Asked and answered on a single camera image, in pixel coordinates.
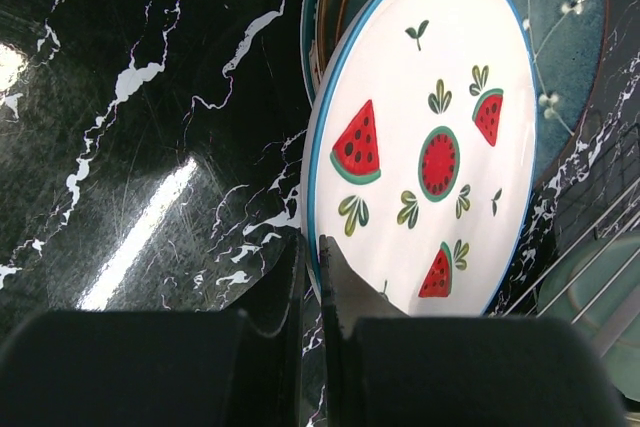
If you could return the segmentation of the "white watermelon pattern plate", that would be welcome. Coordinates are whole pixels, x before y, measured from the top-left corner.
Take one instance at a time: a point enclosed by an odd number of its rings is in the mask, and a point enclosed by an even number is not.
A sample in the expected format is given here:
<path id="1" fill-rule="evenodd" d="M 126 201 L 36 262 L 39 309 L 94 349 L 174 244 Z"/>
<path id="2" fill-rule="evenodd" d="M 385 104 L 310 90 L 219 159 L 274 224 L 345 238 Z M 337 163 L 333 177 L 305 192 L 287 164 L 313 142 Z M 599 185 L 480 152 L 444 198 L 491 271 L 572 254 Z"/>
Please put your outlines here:
<path id="1" fill-rule="evenodd" d="M 525 224 L 533 61 L 512 0 L 369 0 L 316 95 L 302 231 L 412 316 L 485 313 Z"/>

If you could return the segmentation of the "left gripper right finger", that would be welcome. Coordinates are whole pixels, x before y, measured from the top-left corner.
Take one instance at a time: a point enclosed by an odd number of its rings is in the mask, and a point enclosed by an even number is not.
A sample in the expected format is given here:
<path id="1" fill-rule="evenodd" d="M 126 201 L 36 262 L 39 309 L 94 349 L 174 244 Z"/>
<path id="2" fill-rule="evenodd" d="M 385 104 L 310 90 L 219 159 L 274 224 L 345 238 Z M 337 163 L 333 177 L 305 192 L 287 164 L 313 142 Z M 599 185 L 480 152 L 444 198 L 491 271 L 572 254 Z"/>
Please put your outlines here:
<path id="1" fill-rule="evenodd" d="M 408 317 L 320 240 L 332 426 L 621 426 L 598 357 L 567 323 Z"/>

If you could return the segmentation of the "mint green flower plate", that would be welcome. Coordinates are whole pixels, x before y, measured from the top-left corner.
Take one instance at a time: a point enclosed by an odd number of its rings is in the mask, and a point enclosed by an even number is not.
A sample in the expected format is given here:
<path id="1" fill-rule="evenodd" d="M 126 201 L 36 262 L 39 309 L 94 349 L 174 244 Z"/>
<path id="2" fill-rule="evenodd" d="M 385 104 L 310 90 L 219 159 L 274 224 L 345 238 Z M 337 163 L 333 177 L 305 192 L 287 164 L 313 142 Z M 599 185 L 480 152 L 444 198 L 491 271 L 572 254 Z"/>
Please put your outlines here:
<path id="1" fill-rule="evenodd" d="M 555 274 L 542 285 L 539 306 L 564 280 Z M 639 234 L 621 237 L 544 316 L 573 322 L 591 340 L 639 286 Z M 639 320 L 630 325 L 604 354 L 603 363 L 614 386 L 626 398 L 639 400 Z"/>

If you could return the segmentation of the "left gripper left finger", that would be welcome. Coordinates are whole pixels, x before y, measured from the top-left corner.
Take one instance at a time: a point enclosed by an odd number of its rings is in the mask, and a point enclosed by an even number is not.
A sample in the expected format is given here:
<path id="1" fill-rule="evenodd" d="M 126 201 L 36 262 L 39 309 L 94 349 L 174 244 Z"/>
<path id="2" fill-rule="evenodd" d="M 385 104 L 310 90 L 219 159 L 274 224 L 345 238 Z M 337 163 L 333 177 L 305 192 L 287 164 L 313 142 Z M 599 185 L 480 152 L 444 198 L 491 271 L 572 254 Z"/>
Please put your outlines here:
<path id="1" fill-rule="evenodd" d="M 50 311 L 1 348 L 5 426 L 295 426 L 305 242 L 217 312 Z"/>

